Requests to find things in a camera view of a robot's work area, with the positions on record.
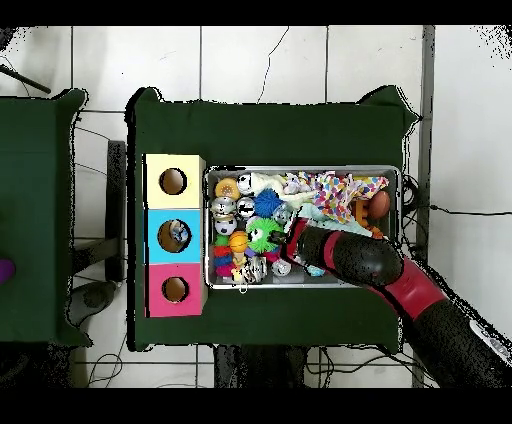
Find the polka dot cloth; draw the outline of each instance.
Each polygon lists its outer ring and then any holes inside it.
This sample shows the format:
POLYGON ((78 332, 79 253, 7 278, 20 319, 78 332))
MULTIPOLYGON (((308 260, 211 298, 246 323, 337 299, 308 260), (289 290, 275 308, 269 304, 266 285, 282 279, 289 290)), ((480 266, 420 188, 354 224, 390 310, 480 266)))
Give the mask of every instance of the polka dot cloth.
POLYGON ((334 171, 317 175, 300 172, 298 176, 318 190, 313 204, 327 217, 342 223, 354 219, 348 207, 352 200, 369 200, 389 184, 384 177, 337 177, 334 171))

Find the blue box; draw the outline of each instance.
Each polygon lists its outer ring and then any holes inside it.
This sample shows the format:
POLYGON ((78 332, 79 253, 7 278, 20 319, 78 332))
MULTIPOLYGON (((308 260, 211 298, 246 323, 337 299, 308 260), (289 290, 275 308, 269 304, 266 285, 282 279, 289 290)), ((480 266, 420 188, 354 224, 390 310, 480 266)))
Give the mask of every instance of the blue box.
POLYGON ((150 264, 175 264, 201 262, 201 210, 200 209, 149 209, 148 210, 148 245, 150 264), (190 242, 179 253, 170 253, 158 243, 160 226, 170 220, 179 219, 190 229, 190 242))

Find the purple object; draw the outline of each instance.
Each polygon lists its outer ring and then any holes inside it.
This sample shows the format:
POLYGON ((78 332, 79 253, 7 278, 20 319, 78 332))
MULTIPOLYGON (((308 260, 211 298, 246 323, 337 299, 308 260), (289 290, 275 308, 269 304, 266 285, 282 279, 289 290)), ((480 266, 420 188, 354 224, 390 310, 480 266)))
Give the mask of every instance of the purple object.
POLYGON ((252 250, 250 247, 248 247, 247 249, 245 249, 245 255, 248 256, 249 258, 252 258, 253 256, 256 255, 256 252, 254 250, 252 250))
POLYGON ((16 272, 14 262, 9 259, 0 259, 0 284, 9 280, 16 272))

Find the green spiky ball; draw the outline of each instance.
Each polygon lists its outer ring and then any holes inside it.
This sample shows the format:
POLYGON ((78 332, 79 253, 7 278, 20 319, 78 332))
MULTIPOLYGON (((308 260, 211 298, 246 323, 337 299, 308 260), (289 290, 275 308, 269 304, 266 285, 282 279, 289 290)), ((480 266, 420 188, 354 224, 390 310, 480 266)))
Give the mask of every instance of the green spiky ball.
POLYGON ((259 218, 252 221, 246 228, 247 233, 254 230, 263 231, 263 236, 258 240, 252 240, 249 242, 249 247, 256 253, 271 252, 277 247, 277 244, 268 241, 268 236, 272 231, 283 231, 276 221, 270 218, 259 218))

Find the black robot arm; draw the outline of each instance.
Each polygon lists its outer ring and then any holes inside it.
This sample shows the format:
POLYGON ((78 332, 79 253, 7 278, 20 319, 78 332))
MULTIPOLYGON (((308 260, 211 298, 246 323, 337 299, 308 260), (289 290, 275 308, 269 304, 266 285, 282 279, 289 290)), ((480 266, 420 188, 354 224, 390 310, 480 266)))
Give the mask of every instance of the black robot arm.
POLYGON ((404 337, 440 387, 512 387, 509 340, 463 310, 433 278, 387 240, 297 222, 282 256, 365 286, 401 316, 404 337))

